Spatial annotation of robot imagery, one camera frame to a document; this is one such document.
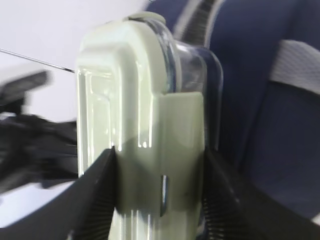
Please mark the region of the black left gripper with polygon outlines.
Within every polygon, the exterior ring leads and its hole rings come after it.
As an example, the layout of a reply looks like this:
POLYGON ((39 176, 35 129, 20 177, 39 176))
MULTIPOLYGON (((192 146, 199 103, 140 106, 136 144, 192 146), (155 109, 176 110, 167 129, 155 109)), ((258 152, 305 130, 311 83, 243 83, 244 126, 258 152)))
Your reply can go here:
POLYGON ((24 98, 1 100, 0 191, 29 183, 42 188, 78 177, 77 125, 75 120, 53 122, 24 114, 24 98))

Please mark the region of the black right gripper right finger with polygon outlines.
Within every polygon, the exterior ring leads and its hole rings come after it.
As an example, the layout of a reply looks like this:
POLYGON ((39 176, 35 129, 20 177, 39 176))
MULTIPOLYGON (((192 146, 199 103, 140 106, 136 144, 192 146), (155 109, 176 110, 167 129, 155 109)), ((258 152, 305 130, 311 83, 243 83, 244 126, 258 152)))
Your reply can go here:
POLYGON ((320 227, 246 181, 205 149, 202 206, 207 240, 318 240, 320 227))

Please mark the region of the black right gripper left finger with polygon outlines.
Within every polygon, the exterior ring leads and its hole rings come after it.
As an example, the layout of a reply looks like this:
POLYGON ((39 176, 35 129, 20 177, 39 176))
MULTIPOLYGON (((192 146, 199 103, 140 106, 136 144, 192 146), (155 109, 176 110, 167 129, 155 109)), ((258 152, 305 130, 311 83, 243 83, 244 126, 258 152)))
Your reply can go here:
POLYGON ((106 240, 116 205, 116 153, 105 149, 69 188, 18 222, 2 240, 106 240))

